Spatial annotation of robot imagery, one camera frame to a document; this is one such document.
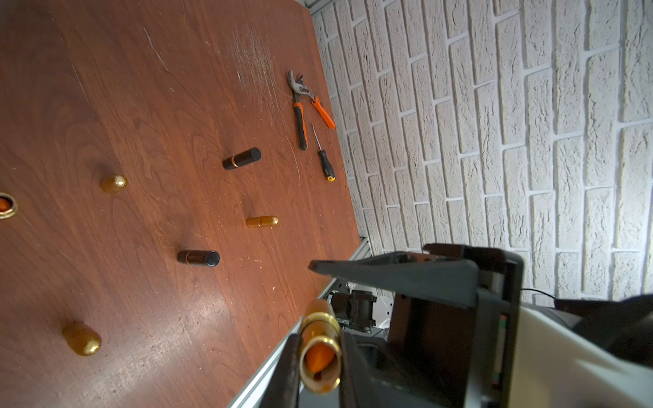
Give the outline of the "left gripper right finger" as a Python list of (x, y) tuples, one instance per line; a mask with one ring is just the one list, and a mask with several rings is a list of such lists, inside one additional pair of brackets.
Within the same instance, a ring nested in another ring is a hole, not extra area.
[(372, 385), (367, 362), (355, 337), (344, 333), (341, 339), (342, 372), (339, 386), (341, 407), (379, 407), (380, 403)]

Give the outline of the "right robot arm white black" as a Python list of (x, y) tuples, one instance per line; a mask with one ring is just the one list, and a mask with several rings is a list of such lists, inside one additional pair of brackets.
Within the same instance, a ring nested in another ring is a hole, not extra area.
[(522, 304), (524, 262), (497, 248), (428, 244), (311, 270), (395, 296), (386, 338), (311, 313), (299, 375), (343, 407), (649, 407), (652, 298)]

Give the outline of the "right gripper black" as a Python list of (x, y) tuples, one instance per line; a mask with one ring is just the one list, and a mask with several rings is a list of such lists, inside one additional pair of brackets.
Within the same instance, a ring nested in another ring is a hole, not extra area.
[(521, 256), (430, 243), (357, 261), (314, 260), (320, 275), (393, 292), (387, 338), (355, 336), (379, 407), (508, 405)]

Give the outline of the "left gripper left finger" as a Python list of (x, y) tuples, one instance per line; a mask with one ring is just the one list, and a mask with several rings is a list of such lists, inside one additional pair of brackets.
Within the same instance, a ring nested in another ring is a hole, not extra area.
[(299, 406), (299, 350), (301, 337), (291, 334), (259, 406), (293, 408)]

